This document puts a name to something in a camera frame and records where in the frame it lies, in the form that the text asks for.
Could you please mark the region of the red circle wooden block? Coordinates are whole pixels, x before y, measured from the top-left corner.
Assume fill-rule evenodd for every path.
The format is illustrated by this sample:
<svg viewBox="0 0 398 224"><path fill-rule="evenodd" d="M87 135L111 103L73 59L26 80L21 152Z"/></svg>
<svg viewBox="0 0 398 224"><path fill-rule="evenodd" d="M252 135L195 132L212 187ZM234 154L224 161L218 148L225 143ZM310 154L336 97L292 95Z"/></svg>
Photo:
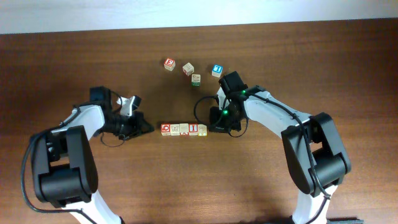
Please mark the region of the red circle wooden block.
<svg viewBox="0 0 398 224"><path fill-rule="evenodd" d="M161 124L160 130L161 130L161 134L163 136L170 136L171 135L170 124Z"/></svg>

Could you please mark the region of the yellow bordered wooden block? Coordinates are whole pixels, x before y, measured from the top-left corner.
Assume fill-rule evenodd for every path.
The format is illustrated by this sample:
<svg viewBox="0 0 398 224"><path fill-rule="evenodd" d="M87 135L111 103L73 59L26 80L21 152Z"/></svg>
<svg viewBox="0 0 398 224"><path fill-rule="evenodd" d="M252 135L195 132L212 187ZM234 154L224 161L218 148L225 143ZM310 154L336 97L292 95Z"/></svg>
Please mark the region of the yellow bordered wooden block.
<svg viewBox="0 0 398 224"><path fill-rule="evenodd" d="M199 124L198 125L198 136L207 136L208 131L207 131L207 126L204 124Z"/></svg>

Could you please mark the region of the red I wooden block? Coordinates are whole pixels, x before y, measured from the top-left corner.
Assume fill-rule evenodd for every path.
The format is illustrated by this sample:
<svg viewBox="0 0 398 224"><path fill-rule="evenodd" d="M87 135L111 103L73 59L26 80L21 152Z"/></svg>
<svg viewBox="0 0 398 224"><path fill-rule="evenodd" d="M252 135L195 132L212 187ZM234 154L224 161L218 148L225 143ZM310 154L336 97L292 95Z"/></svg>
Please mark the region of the red I wooden block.
<svg viewBox="0 0 398 224"><path fill-rule="evenodd" d="M197 136L198 135L198 125L197 124L189 124L188 125L188 134L190 136Z"/></svg>

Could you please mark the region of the red bordered wooden block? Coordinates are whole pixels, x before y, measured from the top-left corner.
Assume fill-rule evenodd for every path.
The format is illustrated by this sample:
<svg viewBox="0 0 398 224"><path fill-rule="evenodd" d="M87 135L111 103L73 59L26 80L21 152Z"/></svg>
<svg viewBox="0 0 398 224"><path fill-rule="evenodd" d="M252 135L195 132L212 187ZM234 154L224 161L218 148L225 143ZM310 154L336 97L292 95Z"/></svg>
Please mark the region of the red bordered wooden block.
<svg viewBox="0 0 398 224"><path fill-rule="evenodd" d="M180 123L179 131L181 136L189 135L189 124L188 123Z"/></svg>

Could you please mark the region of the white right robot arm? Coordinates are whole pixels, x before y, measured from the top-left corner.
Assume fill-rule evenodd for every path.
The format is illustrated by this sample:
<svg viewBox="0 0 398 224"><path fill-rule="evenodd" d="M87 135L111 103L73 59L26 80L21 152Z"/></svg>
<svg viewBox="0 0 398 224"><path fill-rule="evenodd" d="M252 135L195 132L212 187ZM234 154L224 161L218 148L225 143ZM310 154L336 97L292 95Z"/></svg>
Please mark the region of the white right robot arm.
<svg viewBox="0 0 398 224"><path fill-rule="evenodd" d="M219 90L218 119L256 121L281 138L289 174L298 188L291 223L330 223L332 195L351 171L351 161L330 115L297 111L268 91Z"/></svg>

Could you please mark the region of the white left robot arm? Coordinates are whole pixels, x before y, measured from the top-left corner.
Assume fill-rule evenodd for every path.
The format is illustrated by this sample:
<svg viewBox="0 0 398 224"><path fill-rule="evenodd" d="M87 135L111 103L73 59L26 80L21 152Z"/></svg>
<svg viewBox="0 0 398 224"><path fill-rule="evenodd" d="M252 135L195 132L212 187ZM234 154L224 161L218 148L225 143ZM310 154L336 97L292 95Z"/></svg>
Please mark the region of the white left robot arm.
<svg viewBox="0 0 398 224"><path fill-rule="evenodd" d="M141 112L107 119L99 105L77 106L58 126L31 136L21 164L21 191L37 213L70 213L80 223L123 223L98 190L89 140L99 133L120 140L154 131Z"/></svg>

